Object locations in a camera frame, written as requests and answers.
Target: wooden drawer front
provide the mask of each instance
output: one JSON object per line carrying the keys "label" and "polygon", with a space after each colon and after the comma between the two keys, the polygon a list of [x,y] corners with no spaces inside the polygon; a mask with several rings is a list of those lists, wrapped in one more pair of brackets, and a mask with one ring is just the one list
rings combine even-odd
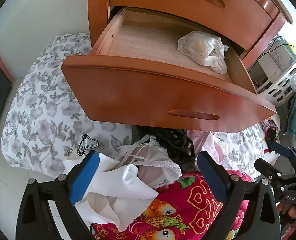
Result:
{"label": "wooden drawer front", "polygon": [[109,0],[110,5],[147,8],[200,23],[249,50],[272,18],[255,0]]}
{"label": "wooden drawer front", "polygon": [[61,69],[90,120],[235,133],[275,113],[250,91],[161,62],[71,56]]}

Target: open drawer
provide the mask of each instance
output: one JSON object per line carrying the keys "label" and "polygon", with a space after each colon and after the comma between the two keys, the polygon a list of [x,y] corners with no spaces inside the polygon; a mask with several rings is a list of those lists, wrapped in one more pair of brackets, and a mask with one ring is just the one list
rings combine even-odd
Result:
{"label": "open drawer", "polygon": [[272,116],[274,105],[256,95],[231,47],[227,74],[177,50],[178,39],[194,30],[211,32],[158,12],[122,9],[89,55],[67,57],[61,69],[91,120],[239,132]]}

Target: floral bedsheet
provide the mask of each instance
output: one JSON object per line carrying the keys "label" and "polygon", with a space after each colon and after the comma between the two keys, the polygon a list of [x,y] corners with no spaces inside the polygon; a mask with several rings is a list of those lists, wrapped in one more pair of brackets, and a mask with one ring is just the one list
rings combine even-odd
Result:
{"label": "floral bedsheet", "polygon": [[78,147],[84,133],[99,141],[97,151],[111,157],[131,142],[130,125],[88,119],[60,69],[67,56],[90,50],[85,33],[57,36],[29,69],[1,138],[2,153],[12,167],[56,177],[64,171],[67,151]]}
{"label": "floral bedsheet", "polygon": [[215,136],[224,148],[225,158],[221,165],[226,170],[239,170],[253,179],[261,174],[254,163],[259,158],[265,159],[264,147],[268,147],[263,141],[263,130],[259,123],[239,133],[218,132]]}

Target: white cloth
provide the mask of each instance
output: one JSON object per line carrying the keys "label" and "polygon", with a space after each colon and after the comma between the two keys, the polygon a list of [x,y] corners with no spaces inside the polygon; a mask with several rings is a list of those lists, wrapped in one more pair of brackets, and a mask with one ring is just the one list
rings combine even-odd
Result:
{"label": "white cloth", "polygon": [[125,163],[138,166],[138,177],[154,189],[172,184],[181,177],[179,165],[168,157],[167,150],[153,135],[146,135],[133,145],[121,146],[117,159],[121,160],[117,167]]}
{"label": "white cloth", "polygon": [[178,40],[180,53],[220,74],[227,73],[224,61],[227,49],[228,46],[223,45],[220,37],[200,31],[190,32]]}
{"label": "white cloth", "polygon": [[[84,157],[78,156],[74,149],[68,160],[63,161],[64,174],[81,163]],[[138,178],[138,168],[133,164],[112,170],[119,161],[101,153],[99,158],[99,167],[75,208],[83,220],[114,223],[122,232],[146,210],[158,193]]]}

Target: screw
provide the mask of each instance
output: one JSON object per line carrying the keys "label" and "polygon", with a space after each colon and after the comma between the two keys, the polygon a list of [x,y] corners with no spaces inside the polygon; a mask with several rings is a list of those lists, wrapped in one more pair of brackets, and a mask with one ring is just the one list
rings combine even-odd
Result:
{"label": "screw", "polygon": [[66,179],[66,175],[65,174],[60,174],[59,176],[58,176],[58,180],[60,180],[60,181],[63,181],[63,180],[65,180]]}
{"label": "screw", "polygon": [[267,179],[262,179],[261,182],[262,182],[264,185],[268,185],[268,180],[267,180]]}
{"label": "screw", "polygon": [[33,184],[34,182],[35,182],[35,179],[34,178],[28,179],[28,184]]}
{"label": "screw", "polygon": [[237,174],[232,174],[232,175],[231,175],[231,179],[232,179],[233,181],[239,181],[240,177],[239,177]]}

